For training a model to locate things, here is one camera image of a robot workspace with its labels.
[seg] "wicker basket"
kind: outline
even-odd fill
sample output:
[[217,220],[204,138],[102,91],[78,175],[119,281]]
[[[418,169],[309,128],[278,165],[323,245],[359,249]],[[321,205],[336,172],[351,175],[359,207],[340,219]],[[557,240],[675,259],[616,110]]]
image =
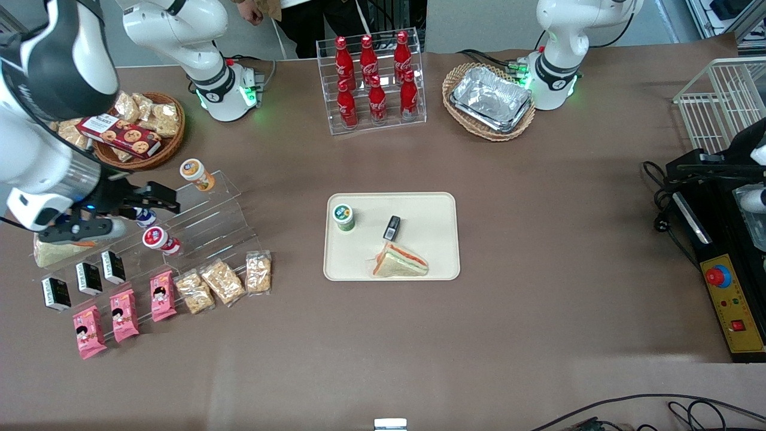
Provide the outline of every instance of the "wicker basket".
[[111,146],[108,146],[105,143],[101,143],[94,140],[93,148],[95,149],[96,156],[98,156],[98,158],[101,159],[103,162],[109,163],[112,166],[116,166],[122,169],[131,169],[131,170],[154,169],[157,166],[160,166],[163,163],[170,160],[173,154],[175,154],[178,151],[178,148],[181,147],[181,142],[183,142],[184,140],[184,129],[186,127],[186,116],[184,114],[184,108],[176,99],[168,96],[167,94],[144,93],[143,95],[146,96],[155,104],[174,104],[175,105],[175,110],[178,113],[178,118],[181,121],[181,123],[178,125],[178,134],[176,134],[172,138],[163,138],[162,146],[160,147],[157,154],[149,157],[148,159],[142,160],[137,157],[134,157],[125,163],[119,161],[119,159],[117,158],[117,155],[114,153],[114,151],[112,151]]
[[457,85],[460,83],[460,81],[463,79],[463,77],[466,75],[466,72],[473,68],[473,67],[487,67],[492,72],[497,74],[497,76],[502,77],[507,80],[511,80],[511,77],[504,71],[501,71],[497,67],[489,66],[486,64],[481,63],[465,63],[463,65],[460,65],[458,67],[455,67],[449,74],[447,74],[447,77],[444,79],[444,82],[441,84],[441,95],[442,95],[442,101],[444,102],[444,107],[447,108],[447,111],[450,112],[450,115],[454,117],[455,120],[457,120],[458,123],[460,123],[461,126],[465,127],[466,130],[473,133],[474,135],[478,137],[482,137],[486,140],[491,140],[493,142],[504,142],[507,140],[511,140],[518,135],[522,134],[522,132],[529,127],[529,124],[532,122],[532,119],[535,118],[535,105],[532,104],[532,106],[527,110],[526,114],[524,114],[524,117],[519,121],[519,124],[516,125],[516,128],[508,134],[503,133],[497,133],[495,130],[492,130],[484,123],[479,122],[475,118],[471,117],[470,115],[464,113],[461,110],[458,110],[455,108],[455,106],[450,103],[450,93],[452,93],[452,90],[457,87]]

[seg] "black box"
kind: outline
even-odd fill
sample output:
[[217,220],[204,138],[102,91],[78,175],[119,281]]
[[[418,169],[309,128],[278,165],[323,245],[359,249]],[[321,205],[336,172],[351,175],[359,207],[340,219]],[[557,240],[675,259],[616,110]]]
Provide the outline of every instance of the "black box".
[[103,277],[118,285],[125,282],[125,267],[123,260],[113,252],[107,250],[101,253],[101,263],[103,265]]
[[45,306],[57,311],[64,311],[72,306],[72,300],[69,299],[67,283],[53,277],[42,281],[43,295],[45,296]]
[[84,294],[97,295],[103,293],[101,274],[98,268],[85,262],[80,262],[77,269],[77,288]]

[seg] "sandwich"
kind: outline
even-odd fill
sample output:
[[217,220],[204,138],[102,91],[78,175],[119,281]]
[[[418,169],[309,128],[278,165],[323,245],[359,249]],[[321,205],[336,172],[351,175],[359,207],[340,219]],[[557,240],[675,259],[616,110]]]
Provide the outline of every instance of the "sandwich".
[[422,257],[393,242],[386,242],[375,259],[373,277],[420,277],[428,274],[428,263]]

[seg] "black pants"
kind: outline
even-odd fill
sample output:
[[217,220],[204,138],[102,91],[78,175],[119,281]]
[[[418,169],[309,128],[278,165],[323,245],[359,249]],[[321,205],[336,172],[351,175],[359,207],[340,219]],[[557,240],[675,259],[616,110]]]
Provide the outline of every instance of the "black pants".
[[357,1],[361,2],[359,5],[362,7],[362,12],[366,12],[367,0],[309,0],[282,9],[282,21],[277,21],[277,24],[291,41],[298,44],[295,48],[298,58],[314,58],[316,41],[325,38],[323,15],[338,36],[365,33],[365,27],[356,10]]

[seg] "coca-cola bottle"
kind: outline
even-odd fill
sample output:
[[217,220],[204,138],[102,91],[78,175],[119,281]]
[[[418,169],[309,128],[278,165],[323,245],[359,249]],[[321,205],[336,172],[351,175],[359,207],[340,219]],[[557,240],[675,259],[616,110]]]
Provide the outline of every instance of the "coca-cola bottle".
[[396,49],[394,50],[394,75],[398,83],[404,82],[404,72],[412,69],[412,53],[408,45],[410,36],[402,30],[396,35]]
[[338,110],[340,110],[343,128],[354,130],[359,121],[356,117],[356,102],[349,92],[349,84],[347,82],[338,82]]
[[362,66],[362,78],[365,80],[365,85],[371,85],[370,78],[378,73],[378,56],[372,50],[370,35],[362,36],[362,56],[359,63]]
[[381,77],[374,74],[370,77],[370,117],[375,126],[385,124],[387,113],[385,106],[385,91],[381,88]]
[[412,121],[417,117],[417,87],[415,73],[410,69],[404,72],[404,83],[401,85],[401,119]]
[[338,70],[338,85],[345,82],[349,91],[356,90],[356,76],[354,75],[354,61],[351,59],[349,50],[345,45],[345,38],[336,38],[336,69]]

